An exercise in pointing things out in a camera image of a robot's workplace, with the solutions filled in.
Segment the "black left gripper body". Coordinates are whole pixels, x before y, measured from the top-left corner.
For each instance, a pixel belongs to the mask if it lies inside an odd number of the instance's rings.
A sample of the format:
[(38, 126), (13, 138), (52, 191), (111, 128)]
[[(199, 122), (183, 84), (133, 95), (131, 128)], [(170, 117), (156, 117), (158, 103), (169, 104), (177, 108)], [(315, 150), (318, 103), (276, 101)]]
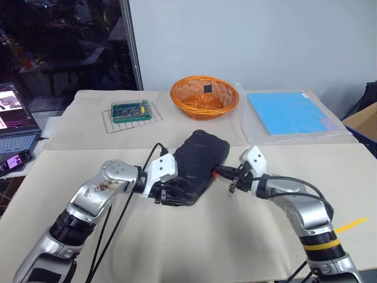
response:
[(152, 186), (152, 198), (155, 204), (161, 204), (161, 199), (178, 198), (176, 192), (171, 192), (168, 188), (168, 182), (158, 181)]

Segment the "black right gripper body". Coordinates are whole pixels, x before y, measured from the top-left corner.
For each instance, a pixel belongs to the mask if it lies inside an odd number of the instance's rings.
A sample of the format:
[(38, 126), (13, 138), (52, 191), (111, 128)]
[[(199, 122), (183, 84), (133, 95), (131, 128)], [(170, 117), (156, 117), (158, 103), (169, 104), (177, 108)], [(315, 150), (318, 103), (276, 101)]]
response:
[(243, 192), (251, 191), (253, 173), (249, 164), (240, 165), (237, 169), (233, 169), (232, 182), (229, 186), (229, 192), (234, 193), (236, 189)]

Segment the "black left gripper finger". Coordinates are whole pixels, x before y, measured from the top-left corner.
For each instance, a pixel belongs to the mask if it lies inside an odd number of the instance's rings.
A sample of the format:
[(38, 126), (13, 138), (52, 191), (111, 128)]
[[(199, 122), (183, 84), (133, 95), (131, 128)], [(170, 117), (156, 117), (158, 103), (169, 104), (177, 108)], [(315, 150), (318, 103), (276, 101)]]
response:
[(171, 192), (186, 192), (190, 188), (190, 181), (185, 178), (174, 178), (168, 182)]
[(191, 201), (187, 199), (181, 199), (181, 198), (165, 198), (161, 199), (161, 204), (166, 206), (190, 206)]

